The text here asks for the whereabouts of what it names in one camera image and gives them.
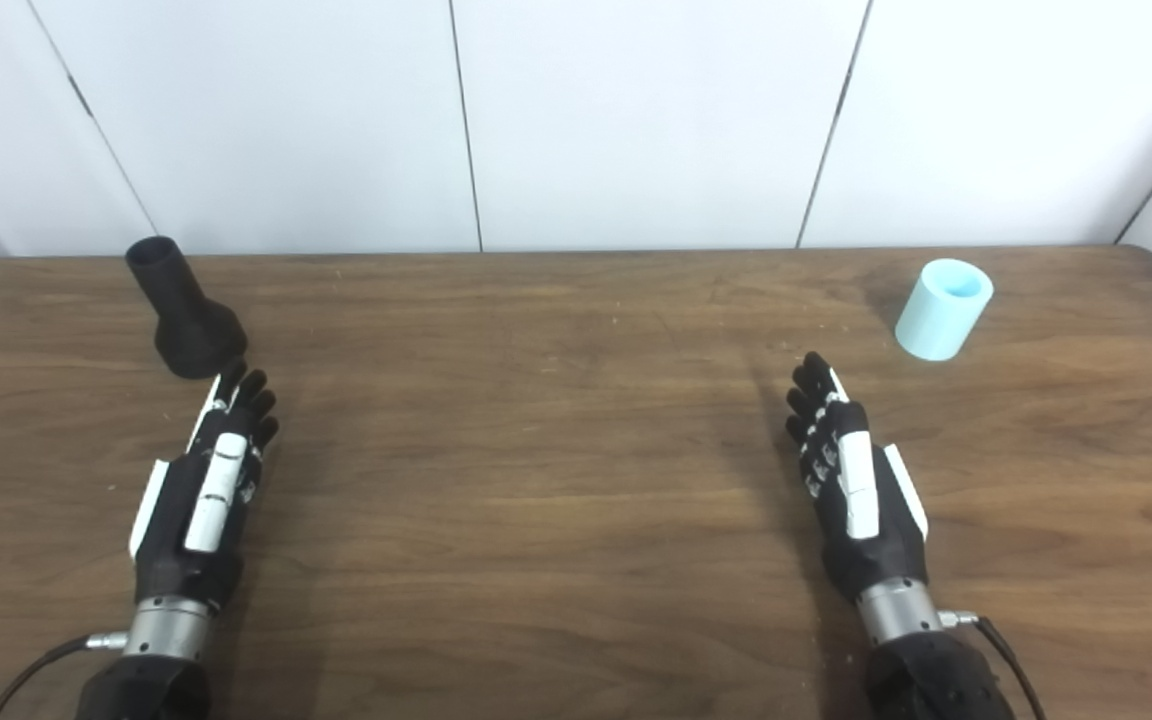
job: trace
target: black cable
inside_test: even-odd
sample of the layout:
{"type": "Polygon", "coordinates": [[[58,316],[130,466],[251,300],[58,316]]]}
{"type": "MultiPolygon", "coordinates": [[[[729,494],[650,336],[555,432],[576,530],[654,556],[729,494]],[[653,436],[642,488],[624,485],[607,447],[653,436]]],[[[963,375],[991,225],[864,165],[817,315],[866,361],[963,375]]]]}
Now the black cable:
{"type": "Polygon", "coordinates": [[[74,638],[71,641],[60,643],[58,646],[52,647],[50,651],[41,653],[40,659],[32,661],[29,666],[21,670],[17,676],[12,681],[12,683],[5,688],[3,694],[0,694],[0,712],[3,712],[3,707],[8,700],[24,685],[29,679],[33,676],[38,670],[44,669],[47,665],[58,661],[61,657],[73,655],[73,653],[88,650],[88,638],[91,635],[82,635],[82,637],[74,638]]]}
{"type": "Polygon", "coordinates": [[[975,626],[980,630],[980,634],[986,637],[986,639],[992,644],[993,649],[998,651],[998,654],[1002,657],[1007,666],[1011,667],[1011,673],[1016,674],[1016,680],[1020,682],[1021,691],[1025,694],[1025,700],[1029,700],[1029,707],[1034,711],[1036,720],[1047,720],[1046,712],[1043,712],[1043,703],[1038,702],[1038,692],[1034,691],[1034,685],[1029,684],[1029,677],[1025,676],[1025,672],[1020,667],[1020,660],[1016,659],[1016,653],[1011,652],[1011,646],[1007,644],[1007,641],[1002,638],[1002,634],[998,631],[998,628],[991,623],[987,617],[979,617],[975,621],[975,626]]]}

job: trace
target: metal wrist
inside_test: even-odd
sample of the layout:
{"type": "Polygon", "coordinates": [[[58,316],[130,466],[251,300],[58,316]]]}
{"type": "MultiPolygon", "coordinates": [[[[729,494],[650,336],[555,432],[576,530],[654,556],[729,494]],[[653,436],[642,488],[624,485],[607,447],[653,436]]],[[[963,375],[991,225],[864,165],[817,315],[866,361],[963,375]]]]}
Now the metal wrist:
{"type": "Polygon", "coordinates": [[[890,578],[870,585],[856,598],[865,632],[874,646],[915,632],[943,630],[927,585],[911,578],[890,578]]]}
{"type": "Polygon", "coordinates": [[[136,606],[123,655],[166,655],[197,662],[207,641],[211,611],[177,596],[149,597],[136,606]]]}

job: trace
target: black funnel-shaped object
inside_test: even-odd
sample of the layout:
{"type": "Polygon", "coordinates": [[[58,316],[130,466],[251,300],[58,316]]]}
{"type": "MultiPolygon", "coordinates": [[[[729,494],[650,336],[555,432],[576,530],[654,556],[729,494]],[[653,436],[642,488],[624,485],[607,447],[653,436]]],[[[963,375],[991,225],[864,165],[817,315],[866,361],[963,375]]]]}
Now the black funnel-shaped object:
{"type": "Polygon", "coordinates": [[[173,373],[210,378],[247,351],[238,316],[202,295],[174,240],[154,236],[137,242],[127,250],[127,266],[159,314],[154,347],[173,373]]]}

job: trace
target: light blue cup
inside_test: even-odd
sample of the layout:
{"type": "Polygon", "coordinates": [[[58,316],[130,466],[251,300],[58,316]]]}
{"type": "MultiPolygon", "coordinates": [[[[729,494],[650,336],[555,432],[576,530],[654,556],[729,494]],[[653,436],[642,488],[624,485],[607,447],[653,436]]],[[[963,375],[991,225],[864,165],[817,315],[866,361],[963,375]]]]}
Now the light blue cup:
{"type": "Polygon", "coordinates": [[[923,265],[896,323],[896,340],[915,357],[947,361],[958,354],[991,297],[993,282],[977,266],[932,260],[923,265]]]}

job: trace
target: wooden table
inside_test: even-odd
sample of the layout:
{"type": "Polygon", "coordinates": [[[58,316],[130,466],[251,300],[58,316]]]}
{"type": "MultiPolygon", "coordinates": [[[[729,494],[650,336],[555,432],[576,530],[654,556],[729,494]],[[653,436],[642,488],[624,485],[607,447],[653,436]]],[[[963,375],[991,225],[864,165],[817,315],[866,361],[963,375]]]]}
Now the wooden table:
{"type": "MultiPolygon", "coordinates": [[[[938,601],[1005,629],[1053,719],[1152,719],[1152,256],[954,251],[996,296],[929,364],[890,326],[942,253],[195,259],[285,427],[214,717],[864,717],[782,430],[818,350],[900,442],[938,601]]],[[[206,392],[151,331],[119,259],[0,260],[0,688],[126,628],[150,462],[206,392]]],[[[106,660],[3,717],[68,719],[106,660]]]]}

